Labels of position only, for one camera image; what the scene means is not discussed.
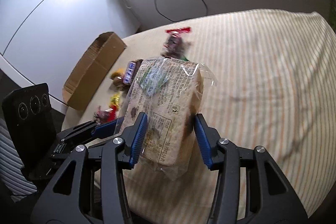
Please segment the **blue snickers bar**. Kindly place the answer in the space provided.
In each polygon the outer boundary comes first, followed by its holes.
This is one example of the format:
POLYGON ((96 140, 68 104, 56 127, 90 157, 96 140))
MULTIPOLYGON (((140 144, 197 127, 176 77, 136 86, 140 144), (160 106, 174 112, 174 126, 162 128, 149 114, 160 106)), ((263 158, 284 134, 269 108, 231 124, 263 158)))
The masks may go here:
POLYGON ((124 85, 131 85, 142 62, 143 62, 143 59, 138 59, 138 60, 130 61, 128 63, 125 74, 123 76, 124 85))

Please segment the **bread loaf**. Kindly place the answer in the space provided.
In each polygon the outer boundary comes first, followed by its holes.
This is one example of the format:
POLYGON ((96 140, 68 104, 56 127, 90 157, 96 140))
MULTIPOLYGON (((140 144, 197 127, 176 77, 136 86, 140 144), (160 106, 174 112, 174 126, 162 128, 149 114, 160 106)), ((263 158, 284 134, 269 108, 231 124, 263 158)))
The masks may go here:
POLYGON ((143 60, 123 101, 115 134, 121 135, 144 112, 147 130, 139 160, 176 180, 189 166, 195 140, 192 118, 215 81, 202 63, 166 57, 143 60))

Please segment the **yellow red candy packet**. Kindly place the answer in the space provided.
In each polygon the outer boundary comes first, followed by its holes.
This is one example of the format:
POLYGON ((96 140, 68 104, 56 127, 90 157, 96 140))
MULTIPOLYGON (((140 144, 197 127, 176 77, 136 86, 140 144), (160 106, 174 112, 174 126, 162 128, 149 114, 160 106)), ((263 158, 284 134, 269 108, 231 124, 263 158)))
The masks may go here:
POLYGON ((121 98, 121 93, 116 93, 110 98, 109 119, 111 121, 116 119, 116 114, 120 108, 120 98, 121 98))

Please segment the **brown round snack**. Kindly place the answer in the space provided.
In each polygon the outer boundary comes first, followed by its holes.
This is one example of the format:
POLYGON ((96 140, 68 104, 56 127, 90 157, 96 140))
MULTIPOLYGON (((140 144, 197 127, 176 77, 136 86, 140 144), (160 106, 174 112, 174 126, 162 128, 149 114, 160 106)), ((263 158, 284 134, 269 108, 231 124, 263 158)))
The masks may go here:
POLYGON ((110 75, 110 79, 112 80, 113 86, 118 88, 118 89, 126 88, 126 84, 124 84, 124 82, 123 82, 124 76, 125 76, 125 69, 120 68, 120 69, 117 69, 116 71, 114 71, 110 75))

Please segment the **brown cardboard box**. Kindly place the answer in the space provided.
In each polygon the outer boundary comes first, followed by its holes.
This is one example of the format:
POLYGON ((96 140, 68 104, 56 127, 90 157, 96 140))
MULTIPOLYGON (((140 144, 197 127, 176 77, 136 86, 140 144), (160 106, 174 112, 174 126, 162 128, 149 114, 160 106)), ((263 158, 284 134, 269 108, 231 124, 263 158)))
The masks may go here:
POLYGON ((62 95, 71 108, 84 111, 126 44, 114 32, 100 34, 66 80, 62 95))

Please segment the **striped beige table cloth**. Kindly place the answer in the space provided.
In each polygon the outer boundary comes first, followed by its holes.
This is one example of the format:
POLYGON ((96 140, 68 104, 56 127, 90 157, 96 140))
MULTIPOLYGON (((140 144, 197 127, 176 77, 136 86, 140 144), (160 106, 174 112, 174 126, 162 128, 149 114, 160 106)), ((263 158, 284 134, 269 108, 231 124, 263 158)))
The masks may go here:
MULTIPOLYGON (((335 32, 318 13, 251 10, 161 26, 124 38, 114 70, 156 57, 165 30, 191 27, 187 59, 214 74, 207 124, 237 146, 264 146, 310 217, 335 184, 335 32)), ((175 181, 136 164, 124 172, 131 210, 152 223, 206 223, 217 173, 197 142, 175 181)))

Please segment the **white cabinet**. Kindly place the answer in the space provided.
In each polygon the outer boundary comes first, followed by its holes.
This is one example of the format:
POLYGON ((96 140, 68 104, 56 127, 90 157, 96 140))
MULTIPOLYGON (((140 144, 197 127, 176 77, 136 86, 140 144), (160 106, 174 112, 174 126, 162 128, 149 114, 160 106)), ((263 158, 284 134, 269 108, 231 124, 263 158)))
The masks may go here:
POLYGON ((1 0, 1 71, 20 87, 47 83, 52 107, 65 113, 63 85, 94 39, 138 28, 121 0, 1 0))

